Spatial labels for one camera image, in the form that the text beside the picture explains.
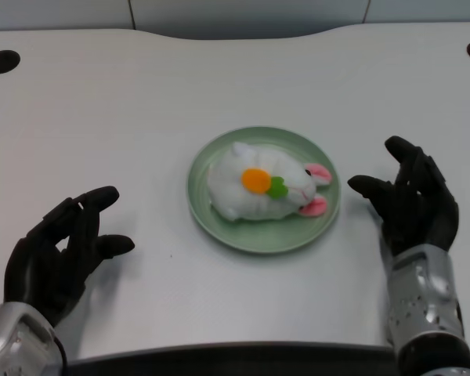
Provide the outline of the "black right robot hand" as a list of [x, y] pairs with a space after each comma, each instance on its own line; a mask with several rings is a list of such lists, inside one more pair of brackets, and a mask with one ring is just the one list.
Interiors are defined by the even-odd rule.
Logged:
[[381, 234], [392, 256], [423, 244], [449, 251], [459, 227], [459, 207], [433, 158], [399, 136], [385, 141], [399, 162], [391, 183], [355, 175], [349, 186], [381, 217]]

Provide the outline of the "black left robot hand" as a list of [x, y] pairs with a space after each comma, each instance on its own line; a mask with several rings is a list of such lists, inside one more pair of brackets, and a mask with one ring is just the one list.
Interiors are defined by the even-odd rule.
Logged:
[[135, 248], [124, 235], [100, 235], [100, 213], [119, 198], [104, 186], [68, 197], [19, 239], [5, 268], [3, 301], [32, 306], [52, 326], [66, 318], [105, 260]]

